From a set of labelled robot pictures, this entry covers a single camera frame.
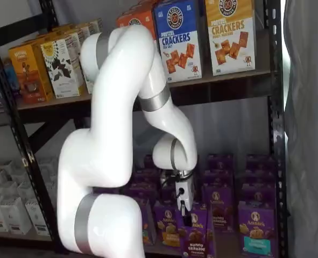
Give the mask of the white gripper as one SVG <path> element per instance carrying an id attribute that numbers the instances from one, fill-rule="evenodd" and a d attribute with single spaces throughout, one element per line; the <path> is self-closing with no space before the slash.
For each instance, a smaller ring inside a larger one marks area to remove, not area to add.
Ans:
<path id="1" fill-rule="evenodd" d="M 192 225 L 191 211 L 194 201 L 194 182 L 193 178 L 185 178 L 175 182 L 176 202 L 178 210 L 181 212 L 183 224 Z"/>

